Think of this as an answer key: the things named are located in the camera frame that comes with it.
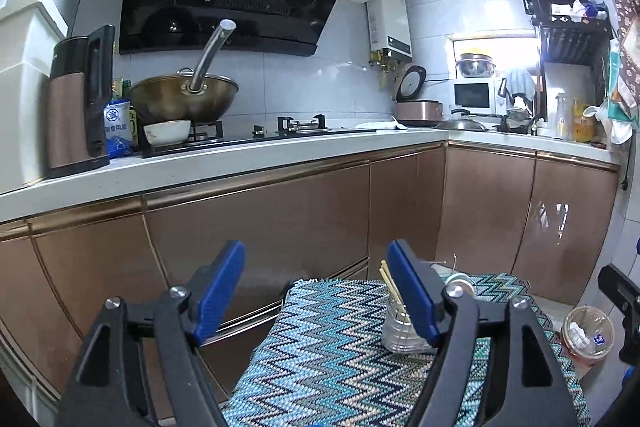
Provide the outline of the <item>trash bin with bag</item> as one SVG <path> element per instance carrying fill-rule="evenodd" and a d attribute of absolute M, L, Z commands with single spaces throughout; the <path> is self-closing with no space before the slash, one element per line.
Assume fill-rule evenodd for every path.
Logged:
<path fill-rule="evenodd" d="M 561 337 L 576 360 L 591 366 L 604 360 L 611 352 L 615 343 L 615 329 L 602 310 L 579 306 L 567 313 Z"/>

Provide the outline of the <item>yellow oil bottle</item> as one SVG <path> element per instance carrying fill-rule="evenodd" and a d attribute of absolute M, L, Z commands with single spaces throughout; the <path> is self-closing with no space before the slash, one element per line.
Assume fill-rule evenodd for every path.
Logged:
<path fill-rule="evenodd" d="M 579 143 L 588 143 L 596 135 L 596 125 L 594 124 L 594 113 L 596 110 L 589 104 L 573 100 L 572 115 L 572 135 L 573 140 Z"/>

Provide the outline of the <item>zigzag patterned table cloth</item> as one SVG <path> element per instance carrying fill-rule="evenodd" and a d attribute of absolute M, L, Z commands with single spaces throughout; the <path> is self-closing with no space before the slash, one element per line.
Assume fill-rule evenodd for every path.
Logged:
<path fill-rule="evenodd" d="M 222 409 L 230 426 L 402 426 L 433 355 L 382 343 L 378 281 L 297 281 Z"/>

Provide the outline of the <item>pan lid on counter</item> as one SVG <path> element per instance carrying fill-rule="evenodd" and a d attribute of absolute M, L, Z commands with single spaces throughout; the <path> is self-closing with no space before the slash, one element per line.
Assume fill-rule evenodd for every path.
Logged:
<path fill-rule="evenodd" d="M 437 129 L 452 131 L 472 131 L 486 132 L 484 124 L 474 120 L 470 112 L 464 108 L 455 108 L 451 111 L 450 117 L 436 124 Z"/>

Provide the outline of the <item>white microwave oven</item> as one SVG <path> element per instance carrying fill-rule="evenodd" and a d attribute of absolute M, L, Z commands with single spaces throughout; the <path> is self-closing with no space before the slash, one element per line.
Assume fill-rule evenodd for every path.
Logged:
<path fill-rule="evenodd" d="M 492 78 L 458 79 L 452 84 L 452 104 L 474 115 L 497 116 L 496 82 Z"/>

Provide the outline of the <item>white bowl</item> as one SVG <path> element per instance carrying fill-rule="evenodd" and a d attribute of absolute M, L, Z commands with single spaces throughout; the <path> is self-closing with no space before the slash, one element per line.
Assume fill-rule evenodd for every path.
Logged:
<path fill-rule="evenodd" d="M 154 147 L 186 142 L 190 130 L 190 120 L 170 120 L 143 127 L 146 141 Z"/>

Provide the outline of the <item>black gas stove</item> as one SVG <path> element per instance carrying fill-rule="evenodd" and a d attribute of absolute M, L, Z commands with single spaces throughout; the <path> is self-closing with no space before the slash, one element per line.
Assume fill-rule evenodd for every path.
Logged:
<path fill-rule="evenodd" d="M 329 120 L 324 114 L 316 114 L 307 120 L 293 116 L 278 116 L 275 120 L 265 120 L 260 124 L 250 122 L 240 127 L 228 120 L 217 120 L 211 124 L 190 124 L 186 139 L 178 143 L 152 145 L 148 139 L 142 138 L 139 153 L 143 158 L 152 158 L 199 152 L 215 147 L 402 129 L 404 127 L 395 118 L 357 122 L 347 126 Z"/>

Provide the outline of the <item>metal pot on microwave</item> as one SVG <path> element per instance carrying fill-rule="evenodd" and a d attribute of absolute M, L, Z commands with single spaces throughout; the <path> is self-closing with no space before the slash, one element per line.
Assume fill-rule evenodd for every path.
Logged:
<path fill-rule="evenodd" d="M 496 65 L 489 55 L 462 53 L 457 68 L 464 78 L 489 78 L 494 75 Z"/>

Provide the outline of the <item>blue salt bag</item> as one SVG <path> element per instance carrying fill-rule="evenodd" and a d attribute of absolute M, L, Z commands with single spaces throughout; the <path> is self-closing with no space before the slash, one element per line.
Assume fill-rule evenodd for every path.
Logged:
<path fill-rule="evenodd" d="M 118 100 L 107 104 L 103 111 L 106 150 L 108 157 L 126 157 L 134 148 L 130 102 Z"/>

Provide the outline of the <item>brown rice cooker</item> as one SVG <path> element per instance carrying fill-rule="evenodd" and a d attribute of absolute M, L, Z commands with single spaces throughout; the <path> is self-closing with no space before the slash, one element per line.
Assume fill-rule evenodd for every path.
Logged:
<path fill-rule="evenodd" d="M 420 98 L 426 69 L 413 63 L 401 66 L 396 75 L 394 117 L 408 127 L 435 127 L 442 121 L 442 103 Z"/>

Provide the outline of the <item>patterned hanging apron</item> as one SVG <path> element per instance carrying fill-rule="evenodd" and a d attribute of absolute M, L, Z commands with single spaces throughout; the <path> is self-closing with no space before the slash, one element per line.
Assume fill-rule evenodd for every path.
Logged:
<path fill-rule="evenodd" d="M 625 143 L 639 130 L 639 0 L 613 0 L 616 20 L 608 59 L 608 119 L 610 140 Z"/>

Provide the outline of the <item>brown electric kettle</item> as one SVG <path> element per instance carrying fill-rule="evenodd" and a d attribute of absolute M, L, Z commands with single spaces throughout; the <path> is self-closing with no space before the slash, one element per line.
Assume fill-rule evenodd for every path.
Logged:
<path fill-rule="evenodd" d="M 49 179 L 110 163 L 103 112 L 112 98 L 114 39 L 115 27 L 104 25 L 53 49 L 46 112 Z"/>

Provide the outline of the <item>white water heater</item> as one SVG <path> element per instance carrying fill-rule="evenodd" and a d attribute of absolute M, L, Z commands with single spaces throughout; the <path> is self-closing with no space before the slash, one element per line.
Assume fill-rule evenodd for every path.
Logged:
<path fill-rule="evenodd" d="M 412 60 L 406 0 L 370 0 L 366 2 L 370 61 L 383 65 L 390 61 Z"/>

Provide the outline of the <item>white appliance at left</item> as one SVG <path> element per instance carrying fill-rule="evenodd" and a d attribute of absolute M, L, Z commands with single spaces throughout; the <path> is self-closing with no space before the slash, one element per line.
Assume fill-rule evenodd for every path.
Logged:
<path fill-rule="evenodd" d="M 1 192 L 44 178 L 46 84 L 68 26 L 53 0 L 11 0 L 1 9 Z"/>

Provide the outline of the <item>black wall rack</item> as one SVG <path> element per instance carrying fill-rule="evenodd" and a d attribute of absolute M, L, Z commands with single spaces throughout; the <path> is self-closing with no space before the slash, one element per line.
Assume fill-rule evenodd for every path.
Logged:
<path fill-rule="evenodd" d="M 594 0 L 523 0 L 548 63 L 588 65 L 611 35 L 608 8 Z"/>

